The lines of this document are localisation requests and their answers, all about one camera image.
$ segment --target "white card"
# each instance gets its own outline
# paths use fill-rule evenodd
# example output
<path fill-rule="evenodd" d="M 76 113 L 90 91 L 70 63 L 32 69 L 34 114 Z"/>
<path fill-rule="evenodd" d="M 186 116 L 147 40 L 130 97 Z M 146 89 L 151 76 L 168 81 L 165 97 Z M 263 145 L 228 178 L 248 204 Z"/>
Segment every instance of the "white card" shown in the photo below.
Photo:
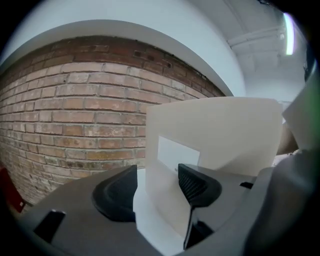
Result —
<path fill-rule="evenodd" d="M 173 172 L 178 171 L 178 164 L 198 165 L 200 152 L 173 140 L 159 136 L 158 160 Z"/>

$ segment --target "gray plastic surface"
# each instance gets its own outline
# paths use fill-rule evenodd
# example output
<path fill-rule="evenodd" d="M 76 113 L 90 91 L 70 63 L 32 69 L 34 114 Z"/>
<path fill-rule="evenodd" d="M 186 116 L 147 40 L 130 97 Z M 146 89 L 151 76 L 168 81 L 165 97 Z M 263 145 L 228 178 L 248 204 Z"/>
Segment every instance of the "gray plastic surface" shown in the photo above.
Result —
<path fill-rule="evenodd" d="M 113 222 L 92 203 L 95 186 L 124 170 L 108 170 L 59 187 L 21 218 L 21 226 L 33 230 L 55 209 L 66 213 L 51 242 L 56 249 L 75 256 L 160 256 L 134 222 Z"/>
<path fill-rule="evenodd" d="M 239 208 L 217 232 L 178 256 L 240 256 L 263 205 L 273 168 L 262 169 Z"/>
<path fill-rule="evenodd" d="M 125 169 L 123 167 L 108 170 L 61 186 L 30 209 L 21 218 L 20 225 L 32 231 L 49 211 L 55 209 L 66 213 L 52 239 L 51 244 L 55 249 L 74 256 L 160 256 L 161 254 L 139 233 L 135 223 L 110 221 L 92 204 L 91 196 L 95 186 Z M 248 189 L 245 198 L 240 198 L 242 203 L 218 231 L 178 255 L 241 255 L 246 237 L 264 202 L 272 170 L 273 168 L 261 170 L 252 189 Z M 248 180 L 240 180 L 252 181 L 252 177 L 247 178 Z M 219 214 L 217 218 L 225 221 Z"/>
<path fill-rule="evenodd" d="M 198 220 L 205 222 L 216 232 L 248 196 L 250 189 L 240 186 L 242 182 L 254 183 L 255 176 L 228 173 L 186 164 L 195 171 L 216 179 L 222 186 L 220 196 L 208 207 L 196 208 Z"/>

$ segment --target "red object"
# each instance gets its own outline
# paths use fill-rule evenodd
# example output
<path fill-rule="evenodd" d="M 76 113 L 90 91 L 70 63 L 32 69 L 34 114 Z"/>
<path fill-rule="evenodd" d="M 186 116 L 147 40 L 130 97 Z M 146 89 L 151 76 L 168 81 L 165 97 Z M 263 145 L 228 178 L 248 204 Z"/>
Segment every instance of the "red object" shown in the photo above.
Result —
<path fill-rule="evenodd" d="M 0 190 L 2 190 L 7 203 L 21 213 L 26 203 L 13 184 L 7 169 L 4 167 L 0 167 Z"/>

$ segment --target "paper sheet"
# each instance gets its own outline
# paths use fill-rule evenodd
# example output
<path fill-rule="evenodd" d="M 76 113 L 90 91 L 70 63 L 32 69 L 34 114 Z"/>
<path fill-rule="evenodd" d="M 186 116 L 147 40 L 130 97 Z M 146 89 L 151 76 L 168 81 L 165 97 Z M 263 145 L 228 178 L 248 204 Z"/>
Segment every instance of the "paper sheet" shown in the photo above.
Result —
<path fill-rule="evenodd" d="M 199 152 L 197 165 L 204 168 L 256 176 L 271 166 L 277 153 L 281 113 L 282 106 L 273 99 L 245 97 L 186 100 L 147 109 L 146 193 L 183 240 L 190 205 L 173 171 L 189 160 L 182 152 Z"/>
<path fill-rule="evenodd" d="M 183 252 L 184 239 L 159 214 L 146 193 L 146 170 L 137 170 L 138 187 L 133 197 L 135 223 L 145 239 L 164 256 Z"/>

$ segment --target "white ceiling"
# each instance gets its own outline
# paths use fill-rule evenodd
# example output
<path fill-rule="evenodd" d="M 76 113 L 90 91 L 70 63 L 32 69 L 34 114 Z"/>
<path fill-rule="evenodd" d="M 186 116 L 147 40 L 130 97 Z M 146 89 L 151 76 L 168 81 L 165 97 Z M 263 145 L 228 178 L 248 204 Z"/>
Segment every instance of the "white ceiling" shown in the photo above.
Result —
<path fill-rule="evenodd" d="M 306 43 L 299 29 L 295 26 L 294 54 L 286 55 L 286 28 L 283 13 L 271 5 L 259 3 L 257 0 L 189 0 L 201 13 L 220 30 L 221 36 L 228 42 L 235 53 L 241 70 L 250 85 L 246 88 L 248 96 L 251 94 L 252 77 L 269 73 L 268 79 L 281 77 L 285 88 L 290 94 L 282 93 L 279 89 L 270 93 L 276 94 L 275 99 L 292 101 L 304 85 L 303 64 L 305 62 Z"/>

